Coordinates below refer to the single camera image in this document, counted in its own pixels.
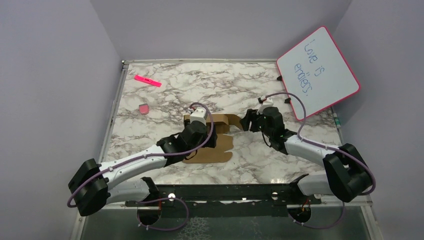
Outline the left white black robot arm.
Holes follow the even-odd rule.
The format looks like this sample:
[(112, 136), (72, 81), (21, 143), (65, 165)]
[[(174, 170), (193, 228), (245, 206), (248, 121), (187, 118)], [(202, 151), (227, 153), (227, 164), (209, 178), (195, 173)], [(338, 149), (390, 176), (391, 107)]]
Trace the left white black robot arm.
[(159, 191), (149, 177), (131, 178), (165, 168), (186, 159), (199, 148), (214, 148), (217, 142), (215, 125), (207, 127), (194, 120), (183, 131), (164, 137), (156, 144), (131, 156), (109, 163), (86, 160), (68, 183), (69, 208), (77, 208), (80, 216), (92, 215), (104, 206), (117, 202), (141, 201), (152, 205)]

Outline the brown cardboard box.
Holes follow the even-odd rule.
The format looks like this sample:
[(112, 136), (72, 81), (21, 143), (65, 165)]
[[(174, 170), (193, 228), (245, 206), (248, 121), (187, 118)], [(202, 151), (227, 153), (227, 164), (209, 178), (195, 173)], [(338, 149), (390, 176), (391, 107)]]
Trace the brown cardboard box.
[(215, 147), (202, 147), (197, 152), (190, 154), (183, 160), (185, 164), (215, 164), (228, 162), (233, 153), (233, 137), (228, 135), (230, 127), (235, 126), (242, 130), (241, 118), (235, 114), (213, 114), (215, 134), (209, 139), (216, 143)]

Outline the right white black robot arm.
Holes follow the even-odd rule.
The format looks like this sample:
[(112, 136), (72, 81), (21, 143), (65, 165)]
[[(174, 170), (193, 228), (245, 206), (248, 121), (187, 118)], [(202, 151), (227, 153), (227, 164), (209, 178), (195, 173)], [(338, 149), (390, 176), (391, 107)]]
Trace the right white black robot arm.
[(375, 187), (375, 177), (352, 144), (324, 145), (300, 138), (297, 132), (285, 127), (277, 107), (266, 107), (263, 111), (248, 109), (240, 124), (244, 131), (260, 132), (268, 139), (270, 148), (324, 168), (323, 173), (307, 174), (291, 182), (288, 196), (296, 204), (311, 195), (333, 195), (348, 203)]

